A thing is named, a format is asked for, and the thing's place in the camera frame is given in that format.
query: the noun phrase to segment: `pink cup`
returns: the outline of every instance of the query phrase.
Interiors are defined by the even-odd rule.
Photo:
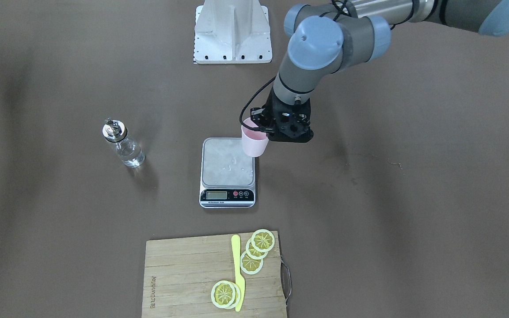
[[[258,127],[250,117],[243,121],[249,127]],[[266,145],[268,144],[268,137],[265,132],[252,131],[241,125],[241,137],[243,144],[243,151],[250,157],[259,157],[264,153]]]

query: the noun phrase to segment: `white mounting bracket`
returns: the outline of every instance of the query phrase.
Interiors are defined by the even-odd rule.
[[[205,0],[196,8],[194,63],[272,61],[268,8],[258,0]]]

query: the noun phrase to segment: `glass bottle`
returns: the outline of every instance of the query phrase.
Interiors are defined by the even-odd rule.
[[[122,121],[105,119],[103,137],[127,167],[136,168],[145,160],[141,147],[127,133]]]

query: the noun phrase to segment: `lime slice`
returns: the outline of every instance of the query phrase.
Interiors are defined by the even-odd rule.
[[[251,236],[251,245],[259,252],[268,252],[274,247],[274,235],[269,230],[257,230]]]
[[[232,305],[235,297],[235,284],[228,280],[220,280],[212,288],[212,303],[217,308],[227,308]]]
[[[245,274],[253,275],[260,272],[262,265],[264,264],[264,260],[253,260],[247,255],[247,252],[243,252],[241,255],[241,269]]]
[[[231,306],[228,306],[225,309],[235,308],[239,304],[239,300],[241,300],[241,290],[239,289],[239,286],[237,286],[237,284],[235,284],[234,282],[232,282],[231,284],[235,286],[235,301]]]
[[[245,245],[245,251],[247,252],[247,255],[253,260],[261,260],[268,255],[268,252],[263,253],[255,250],[251,244],[251,239],[247,241],[247,245]]]

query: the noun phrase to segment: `yellow knife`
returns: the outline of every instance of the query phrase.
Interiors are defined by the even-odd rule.
[[[231,237],[231,248],[233,251],[233,262],[235,263],[235,284],[239,286],[241,291],[241,299],[235,307],[235,311],[240,311],[245,299],[245,278],[241,275],[241,268],[239,262],[241,261],[241,237],[237,234]]]

